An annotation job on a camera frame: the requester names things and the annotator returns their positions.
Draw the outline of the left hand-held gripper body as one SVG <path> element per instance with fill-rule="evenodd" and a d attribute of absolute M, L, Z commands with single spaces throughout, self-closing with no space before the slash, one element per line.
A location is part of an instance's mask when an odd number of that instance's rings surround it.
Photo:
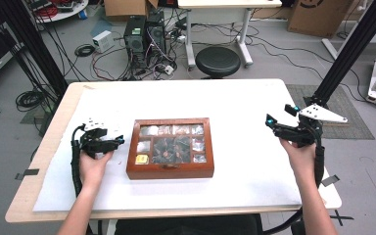
<path fill-rule="evenodd" d="M 79 138 L 78 142 L 78 150 L 85 152 L 93 159 L 99 153 L 106 154 L 116 149 L 116 147 L 111 143 L 113 140 L 112 138 L 106 138 L 107 135 L 101 138 L 97 138 L 95 136 L 95 130 L 97 128 L 107 129 L 104 127 L 102 122 L 96 121 L 90 117 L 88 121 L 80 127 L 83 134 Z"/>

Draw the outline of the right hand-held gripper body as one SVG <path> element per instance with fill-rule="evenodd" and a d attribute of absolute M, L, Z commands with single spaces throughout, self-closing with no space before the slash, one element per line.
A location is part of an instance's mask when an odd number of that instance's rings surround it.
<path fill-rule="evenodd" d="M 273 128 L 276 137 L 295 142 L 300 147 L 321 142 L 322 122 L 347 123 L 348 119 L 337 115 L 317 104 L 300 109 L 296 117 L 299 119 L 296 126 L 281 124 L 277 121 L 277 126 Z"/>

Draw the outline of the wooden tea box glass lid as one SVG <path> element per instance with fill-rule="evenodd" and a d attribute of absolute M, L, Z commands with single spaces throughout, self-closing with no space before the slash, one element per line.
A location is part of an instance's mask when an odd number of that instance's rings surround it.
<path fill-rule="evenodd" d="M 194 124 L 201 124 L 204 127 L 203 135 L 194 135 L 191 127 Z M 140 128 L 144 125 L 169 125 L 171 133 L 155 136 L 141 136 Z M 190 133 L 188 135 L 173 135 L 172 127 L 174 125 L 189 125 Z M 190 138 L 191 144 L 191 162 L 189 164 L 153 164 L 153 145 L 154 139 L 159 137 L 176 137 L 186 136 Z M 203 138 L 205 141 L 205 150 L 203 152 L 195 152 L 192 150 L 192 139 Z M 138 153 L 137 144 L 140 141 L 150 141 L 151 150 L 149 153 Z M 196 164 L 193 162 L 195 154 L 203 154 L 206 156 L 207 161 L 203 164 Z M 137 155 L 148 155 L 148 164 L 136 164 L 135 159 Z M 131 143 L 128 153 L 128 160 L 126 166 L 126 173 L 132 180 L 145 180 L 145 179 L 179 179 L 179 178 L 211 178 L 214 173 L 214 160 L 212 152 L 212 136 L 210 120 L 207 117 L 197 118 L 171 118 L 171 119 L 137 119 L 134 122 Z"/>

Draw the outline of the person's right hand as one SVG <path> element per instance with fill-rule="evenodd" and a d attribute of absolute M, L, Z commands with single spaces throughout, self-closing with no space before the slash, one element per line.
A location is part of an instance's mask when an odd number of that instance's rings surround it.
<path fill-rule="evenodd" d="M 315 145 L 298 147 L 285 139 L 279 139 L 285 149 L 298 183 L 314 179 Z"/>

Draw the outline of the person's left hand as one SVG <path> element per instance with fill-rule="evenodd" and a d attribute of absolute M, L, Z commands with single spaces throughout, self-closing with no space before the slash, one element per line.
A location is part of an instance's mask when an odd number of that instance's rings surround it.
<path fill-rule="evenodd" d="M 113 152 L 108 152 L 101 159 L 93 159 L 85 152 L 80 153 L 79 170 L 83 190 L 97 191 L 100 188 L 107 162 L 112 156 Z"/>

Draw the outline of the grey floor mat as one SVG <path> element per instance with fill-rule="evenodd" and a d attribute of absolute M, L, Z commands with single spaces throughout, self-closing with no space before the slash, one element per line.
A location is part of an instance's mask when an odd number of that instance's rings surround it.
<path fill-rule="evenodd" d="M 310 98 L 316 85 L 287 84 L 287 89 L 291 94 L 294 103 L 304 108 L 305 98 Z M 326 139 L 363 139 L 374 140 L 375 137 L 361 118 L 358 111 L 353 106 L 343 88 L 338 87 L 330 97 L 327 108 L 335 114 L 348 119 L 349 127 L 331 127 L 323 125 L 323 138 Z"/>

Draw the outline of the black tape strip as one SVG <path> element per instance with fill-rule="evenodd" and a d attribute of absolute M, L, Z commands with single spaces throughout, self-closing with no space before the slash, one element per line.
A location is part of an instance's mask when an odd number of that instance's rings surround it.
<path fill-rule="evenodd" d="M 23 180 L 26 176 L 37 175 L 39 168 L 25 169 L 23 173 L 17 173 L 15 176 L 16 180 Z"/>
<path fill-rule="evenodd" d="M 321 183 L 322 183 L 322 185 L 323 185 L 324 187 L 327 187 L 327 186 L 329 186 L 329 185 L 331 185 L 331 184 L 335 184 L 335 183 L 338 182 L 339 180 L 340 180 L 340 178 L 339 178 L 337 175 L 331 175 L 331 176 L 329 176 L 329 177 L 323 179 L 323 180 L 321 181 Z"/>

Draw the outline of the white orange tea packet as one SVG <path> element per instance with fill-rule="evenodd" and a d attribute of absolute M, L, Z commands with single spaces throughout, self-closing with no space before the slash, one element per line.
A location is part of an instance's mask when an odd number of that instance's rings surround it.
<path fill-rule="evenodd" d="M 172 127 L 173 135 L 188 135 L 190 133 L 189 125 L 174 125 Z"/>

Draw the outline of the black round stool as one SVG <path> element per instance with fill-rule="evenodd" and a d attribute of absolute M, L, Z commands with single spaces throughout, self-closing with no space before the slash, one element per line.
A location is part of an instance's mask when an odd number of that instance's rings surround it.
<path fill-rule="evenodd" d="M 197 68 L 209 79 L 221 79 L 235 73 L 241 66 L 239 56 L 225 47 L 208 47 L 195 57 Z"/>

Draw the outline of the white box device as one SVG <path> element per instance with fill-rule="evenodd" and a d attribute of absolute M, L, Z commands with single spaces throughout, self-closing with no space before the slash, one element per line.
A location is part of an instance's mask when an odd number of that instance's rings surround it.
<path fill-rule="evenodd" d="M 104 53 L 114 46 L 112 33 L 105 30 L 93 38 L 93 44 L 98 53 Z"/>

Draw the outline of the black computer tower green sticker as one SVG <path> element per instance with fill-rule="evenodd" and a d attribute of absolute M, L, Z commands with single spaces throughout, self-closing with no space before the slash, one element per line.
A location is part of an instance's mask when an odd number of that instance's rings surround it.
<path fill-rule="evenodd" d="M 146 66 L 146 17 L 143 15 L 130 16 L 124 31 L 124 42 L 128 57 L 141 67 Z"/>

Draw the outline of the person's dark clothing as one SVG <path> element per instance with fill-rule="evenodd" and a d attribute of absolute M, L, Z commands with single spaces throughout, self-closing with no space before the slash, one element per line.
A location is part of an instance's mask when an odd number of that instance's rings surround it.
<path fill-rule="evenodd" d="M 262 235 L 256 214 L 119 219 L 115 235 Z"/>

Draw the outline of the round white table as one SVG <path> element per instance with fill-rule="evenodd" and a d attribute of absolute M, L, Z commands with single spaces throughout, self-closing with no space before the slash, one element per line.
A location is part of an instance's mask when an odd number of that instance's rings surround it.
<path fill-rule="evenodd" d="M 50 23 L 78 15 L 89 0 L 28 0 L 27 6 L 37 23 Z"/>

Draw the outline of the white desk with legs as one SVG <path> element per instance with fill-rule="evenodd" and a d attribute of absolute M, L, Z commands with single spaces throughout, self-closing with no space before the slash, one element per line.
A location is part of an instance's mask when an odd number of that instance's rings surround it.
<path fill-rule="evenodd" d="M 178 7 L 186 11 L 185 49 L 188 68 L 196 66 L 192 41 L 192 24 L 241 23 L 240 35 L 235 41 L 240 49 L 245 66 L 252 65 L 253 59 L 246 46 L 246 35 L 252 11 L 255 8 L 279 8 L 280 0 L 177 0 Z"/>

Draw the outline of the small cardboard box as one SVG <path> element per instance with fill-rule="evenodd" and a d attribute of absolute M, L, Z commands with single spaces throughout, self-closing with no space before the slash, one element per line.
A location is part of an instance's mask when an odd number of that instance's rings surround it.
<path fill-rule="evenodd" d="M 107 16 L 147 15 L 157 8 L 159 0 L 104 0 Z"/>

